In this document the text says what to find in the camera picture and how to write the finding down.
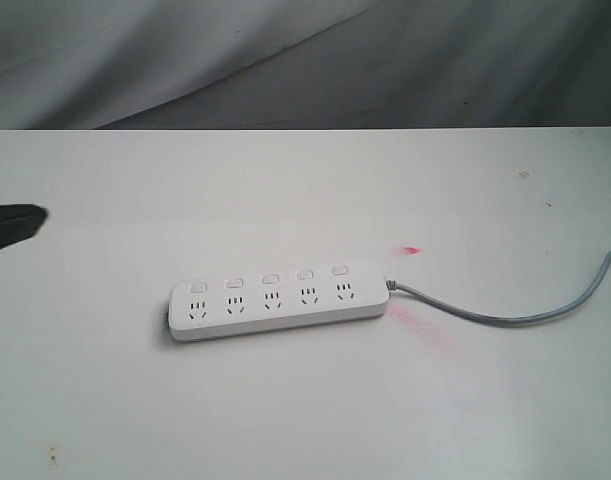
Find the white backdrop cloth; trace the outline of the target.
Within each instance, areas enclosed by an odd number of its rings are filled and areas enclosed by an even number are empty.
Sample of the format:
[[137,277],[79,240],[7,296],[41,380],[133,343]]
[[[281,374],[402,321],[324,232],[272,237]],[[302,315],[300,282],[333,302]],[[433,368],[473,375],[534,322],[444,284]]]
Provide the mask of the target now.
[[0,129],[611,126],[611,1],[0,1]]

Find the white five-outlet power strip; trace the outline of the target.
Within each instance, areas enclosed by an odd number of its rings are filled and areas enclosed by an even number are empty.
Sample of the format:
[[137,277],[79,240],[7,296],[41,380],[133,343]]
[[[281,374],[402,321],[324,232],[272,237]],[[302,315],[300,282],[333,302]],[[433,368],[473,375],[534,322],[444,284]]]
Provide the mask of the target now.
[[203,341],[375,318],[388,302],[372,263],[216,275],[172,288],[168,325],[177,341]]

